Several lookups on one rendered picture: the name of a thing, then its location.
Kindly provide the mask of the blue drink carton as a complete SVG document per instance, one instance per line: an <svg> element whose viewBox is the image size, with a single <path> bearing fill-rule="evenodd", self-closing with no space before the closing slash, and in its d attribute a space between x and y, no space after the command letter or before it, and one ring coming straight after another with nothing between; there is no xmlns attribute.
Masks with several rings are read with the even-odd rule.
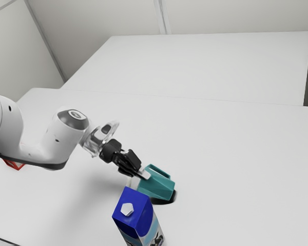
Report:
<svg viewBox="0 0 308 246"><path fill-rule="evenodd" d="M150 198L125 187L112 214L127 246L166 246Z"/></svg>

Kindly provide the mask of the red block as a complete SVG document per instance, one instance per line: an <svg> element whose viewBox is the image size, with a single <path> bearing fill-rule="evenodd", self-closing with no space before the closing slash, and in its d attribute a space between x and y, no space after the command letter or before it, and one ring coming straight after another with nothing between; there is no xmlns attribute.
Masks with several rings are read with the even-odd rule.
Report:
<svg viewBox="0 0 308 246"><path fill-rule="evenodd" d="M24 163L20 163L20 162L15 162L15 161L11 161L11 160L6 160L3 159L3 161L5 162L5 164L15 170L20 170L25 164Z"/></svg>

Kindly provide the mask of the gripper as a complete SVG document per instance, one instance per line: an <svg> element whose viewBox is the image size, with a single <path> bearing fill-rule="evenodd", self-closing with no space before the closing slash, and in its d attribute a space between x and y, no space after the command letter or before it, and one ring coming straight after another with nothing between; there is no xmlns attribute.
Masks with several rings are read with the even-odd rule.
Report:
<svg viewBox="0 0 308 246"><path fill-rule="evenodd" d="M149 179L151 175L141 166L141 161L132 149L125 151L122 144L116 139L105 143L99 158L106 163L113 162L118 166L118 172L129 177Z"/></svg>

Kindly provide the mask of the teal faceted mug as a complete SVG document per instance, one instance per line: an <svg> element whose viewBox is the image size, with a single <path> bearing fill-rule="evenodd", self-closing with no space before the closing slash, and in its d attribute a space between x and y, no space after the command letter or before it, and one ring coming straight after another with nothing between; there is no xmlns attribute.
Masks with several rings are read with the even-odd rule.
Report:
<svg viewBox="0 0 308 246"><path fill-rule="evenodd" d="M152 164L144 170L150 177L141 179L136 190L149 197L169 201L175 189L175 182L171 180L170 175Z"/></svg>

